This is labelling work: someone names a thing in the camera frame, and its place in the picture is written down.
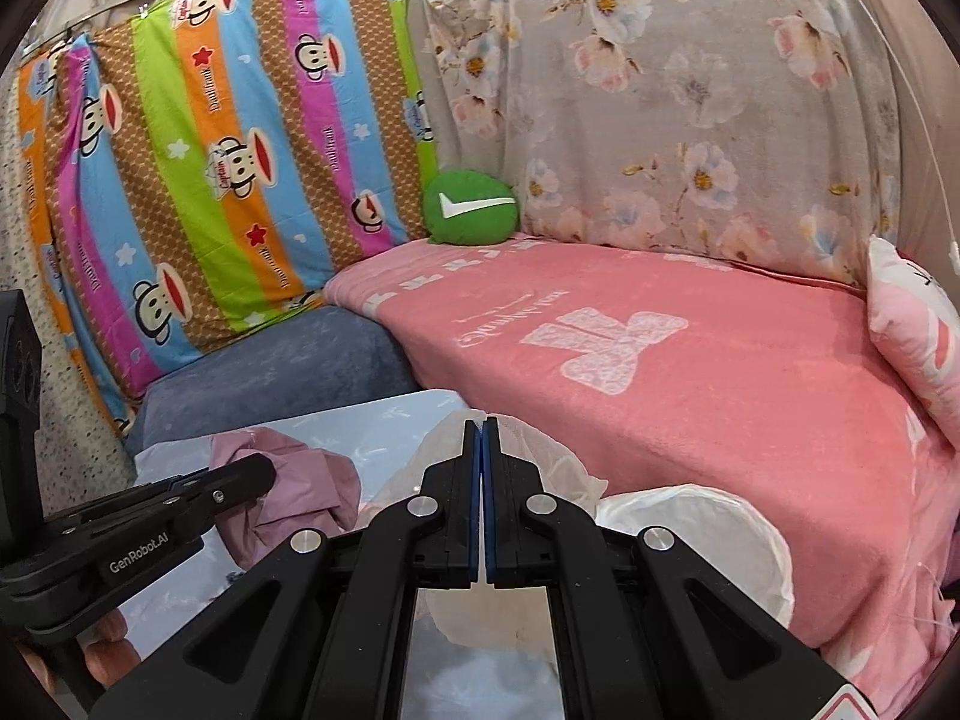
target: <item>brown patterned stripe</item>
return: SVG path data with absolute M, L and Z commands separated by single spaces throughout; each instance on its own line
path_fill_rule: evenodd
M 314 148 L 306 134 L 293 57 L 287 45 L 282 0 L 253 0 L 253 18 L 260 33 L 260 61 L 270 83 L 277 89 L 280 114 L 306 201 L 323 229 L 333 269 L 340 271 L 362 260 L 363 251 L 350 232 L 347 213 L 326 158 Z
M 412 239 L 425 238 L 419 160 L 413 133 L 403 117 L 407 84 L 397 54 L 390 4 L 387 0 L 350 0 L 350 10 L 394 183 L 397 215 Z
M 63 55 L 59 59 L 58 70 L 61 73 L 61 79 L 65 76 L 67 57 Z M 53 228 L 54 246 L 56 255 L 61 264 L 61 273 L 64 278 L 69 279 L 73 288 L 74 295 L 80 301 L 80 309 L 85 317 L 88 318 L 88 327 L 93 333 L 97 348 L 104 358 L 104 362 L 110 370 L 113 379 L 117 382 L 120 391 L 128 400 L 133 400 L 133 392 L 128 387 L 126 379 L 121 375 L 120 368 L 117 365 L 116 357 L 112 349 L 104 338 L 103 330 L 93 319 L 93 312 L 90 311 L 90 304 L 86 300 L 86 293 L 80 285 L 80 276 L 73 266 L 73 257 L 69 251 L 66 251 L 66 237 L 64 236 L 64 219 L 59 211 L 59 163 L 61 162 L 61 153 L 64 151 L 67 137 L 67 119 L 69 116 L 69 100 L 67 98 L 67 85 L 65 83 L 56 84 L 54 91 L 54 100 L 51 103 L 50 114 L 47 119 L 46 127 L 46 145 L 44 147 L 43 164 L 46 175 L 44 181 L 47 189 L 47 208 L 50 212 L 50 224 Z
M 133 28 L 118 25 L 96 42 L 103 83 L 111 83 L 123 106 L 123 127 L 110 139 L 133 220 L 155 263 L 166 262 L 184 279 L 193 319 L 184 333 L 202 354 L 218 349 L 235 335 L 221 312 L 208 281 L 203 276 L 193 248 L 176 215 L 176 206 L 160 178 L 150 130 L 140 100 L 133 59 Z

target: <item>silver bolt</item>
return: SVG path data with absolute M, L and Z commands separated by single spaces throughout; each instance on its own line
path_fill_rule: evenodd
M 537 493 L 527 498 L 527 509 L 533 514 L 553 514 L 557 510 L 557 501 L 546 493 Z
M 658 552 L 666 552 L 677 542 L 666 528 L 651 528 L 643 534 L 643 543 L 650 549 L 656 549 Z
M 317 531 L 297 531 L 290 536 L 290 547 L 294 552 L 306 555 L 308 552 L 316 552 L 323 543 L 323 536 Z
M 418 495 L 407 504 L 407 511 L 414 517 L 430 517 L 437 509 L 440 509 L 440 504 L 429 495 Z

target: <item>red and white label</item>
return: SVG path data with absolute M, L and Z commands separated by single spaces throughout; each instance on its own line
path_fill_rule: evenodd
M 853 685 L 844 685 L 813 720 L 878 720 L 877 713 Z

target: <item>green pillow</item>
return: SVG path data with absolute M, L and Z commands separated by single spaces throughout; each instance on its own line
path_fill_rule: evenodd
M 517 220 L 510 187 L 476 170 L 446 170 L 424 190 L 424 222 L 435 244 L 502 244 Z

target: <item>human hand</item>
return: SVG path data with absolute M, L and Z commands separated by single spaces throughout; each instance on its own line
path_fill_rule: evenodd
M 114 610 L 94 626 L 100 640 L 93 642 L 83 650 L 86 667 L 98 683 L 109 688 L 123 679 L 140 663 L 140 656 L 133 645 L 126 640 L 127 621 L 120 610 Z M 56 675 L 43 662 L 37 653 L 27 647 L 17 645 L 30 670 L 44 689 L 53 695 Z

